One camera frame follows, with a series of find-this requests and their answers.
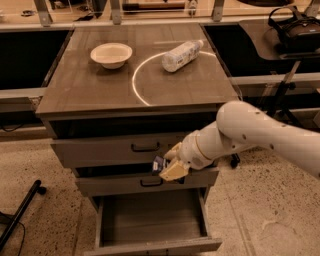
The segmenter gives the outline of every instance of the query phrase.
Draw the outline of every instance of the ceramic bowl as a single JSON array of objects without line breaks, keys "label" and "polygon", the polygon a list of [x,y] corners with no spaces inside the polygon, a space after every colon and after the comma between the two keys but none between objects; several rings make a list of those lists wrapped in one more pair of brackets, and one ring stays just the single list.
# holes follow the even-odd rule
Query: ceramic bowl
[{"label": "ceramic bowl", "polygon": [[90,57],[104,68],[116,69],[124,65],[132,55],[128,45],[119,43],[102,44],[91,51]]}]

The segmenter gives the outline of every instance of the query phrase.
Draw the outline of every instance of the tile floor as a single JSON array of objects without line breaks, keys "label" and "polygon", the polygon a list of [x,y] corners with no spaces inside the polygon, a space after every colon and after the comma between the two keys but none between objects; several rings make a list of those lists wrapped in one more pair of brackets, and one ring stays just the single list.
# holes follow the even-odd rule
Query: tile floor
[{"label": "tile floor", "polygon": [[[44,128],[0,132],[0,211],[12,214],[37,179],[36,194],[21,222],[26,235],[21,256],[83,255],[92,250],[96,212],[53,153]],[[213,237],[223,243],[205,256],[318,256],[320,183],[273,153],[252,149],[232,170],[222,158],[207,210]],[[18,255],[17,226],[0,256]]]}]

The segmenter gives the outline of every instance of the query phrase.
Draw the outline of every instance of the cabinet top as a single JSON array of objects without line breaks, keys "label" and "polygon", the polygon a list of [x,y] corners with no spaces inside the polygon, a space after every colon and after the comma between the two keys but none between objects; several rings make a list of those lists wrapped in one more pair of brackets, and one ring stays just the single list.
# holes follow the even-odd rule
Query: cabinet top
[{"label": "cabinet top", "polygon": [[[165,52],[199,39],[204,47],[198,58],[175,73],[164,70]],[[111,42],[133,49],[115,70],[90,59],[95,47]],[[83,27],[75,29],[36,114],[49,120],[186,112],[236,99],[199,24]]]}]

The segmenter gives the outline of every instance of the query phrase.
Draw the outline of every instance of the plastic bottle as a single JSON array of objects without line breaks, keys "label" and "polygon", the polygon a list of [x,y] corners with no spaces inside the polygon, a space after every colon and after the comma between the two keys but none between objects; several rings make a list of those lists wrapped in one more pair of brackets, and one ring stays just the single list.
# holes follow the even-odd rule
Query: plastic bottle
[{"label": "plastic bottle", "polygon": [[175,72],[199,56],[203,46],[202,40],[188,41],[165,53],[162,57],[162,66],[168,72]]}]

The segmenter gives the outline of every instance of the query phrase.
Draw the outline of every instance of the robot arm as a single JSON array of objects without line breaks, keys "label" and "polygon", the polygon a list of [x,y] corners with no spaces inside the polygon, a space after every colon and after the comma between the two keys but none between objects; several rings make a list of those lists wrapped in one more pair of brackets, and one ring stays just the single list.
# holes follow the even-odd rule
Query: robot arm
[{"label": "robot arm", "polygon": [[216,121],[194,131],[164,156],[171,160],[159,174],[164,180],[201,170],[214,160],[260,146],[320,179],[320,134],[286,125],[242,101],[231,101],[218,111]]}]

